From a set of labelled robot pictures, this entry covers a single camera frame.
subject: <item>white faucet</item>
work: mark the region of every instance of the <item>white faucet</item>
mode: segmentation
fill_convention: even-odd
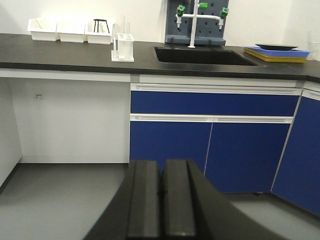
[[[199,0],[194,0],[194,7],[193,7],[193,14],[184,14],[185,7],[179,5],[177,8],[176,23],[178,29],[180,28],[180,24],[182,22],[182,18],[192,18],[192,29],[191,29],[191,36],[190,36],[190,45],[189,48],[195,48],[195,37],[196,37],[196,27],[197,27],[197,19],[214,19],[219,21],[219,29],[221,30],[224,25],[224,18],[228,15],[229,9],[224,7],[221,11],[220,16],[213,16],[213,15],[199,15],[198,8],[203,7],[201,5],[207,6],[207,3],[199,3]]]

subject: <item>gray floor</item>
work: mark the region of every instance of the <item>gray floor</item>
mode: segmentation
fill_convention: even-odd
[[[0,240],[81,240],[127,164],[22,164],[0,195]]]
[[[22,164],[0,195],[0,240],[81,240],[117,191],[126,167]],[[320,218],[271,194],[226,197],[289,239],[320,239]]]
[[[261,225],[290,240],[320,240],[320,217],[264,193],[225,194],[231,203]]]

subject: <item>pegboard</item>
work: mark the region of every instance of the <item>pegboard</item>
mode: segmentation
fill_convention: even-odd
[[[228,7],[229,0],[204,0],[208,3],[207,9],[198,9],[199,15],[220,16],[223,7]],[[194,1],[191,0],[168,0],[166,26],[165,26],[165,42],[176,44],[189,44],[192,29],[192,18],[183,17],[180,29],[177,28],[177,7],[184,5],[186,7],[185,14],[193,14]],[[195,30],[195,45],[217,45],[224,46],[226,41],[223,39],[226,20],[219,30],[219,21],[206,18],[198,18]]]

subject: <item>sink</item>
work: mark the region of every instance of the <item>sink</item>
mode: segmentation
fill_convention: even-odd
[[[156,56],[160,62],[183,64],[219,64],[257,66],[239,53],[224,49],[183,49],[155,47]]]

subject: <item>blue tray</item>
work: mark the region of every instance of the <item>blue tray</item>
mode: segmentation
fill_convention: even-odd
[[[302,50],[289,50],[289,51],[265,50],[259,46],[246,46],[245,48],[268,57],[306,58],[310,53],[309,51],[302,51]]]

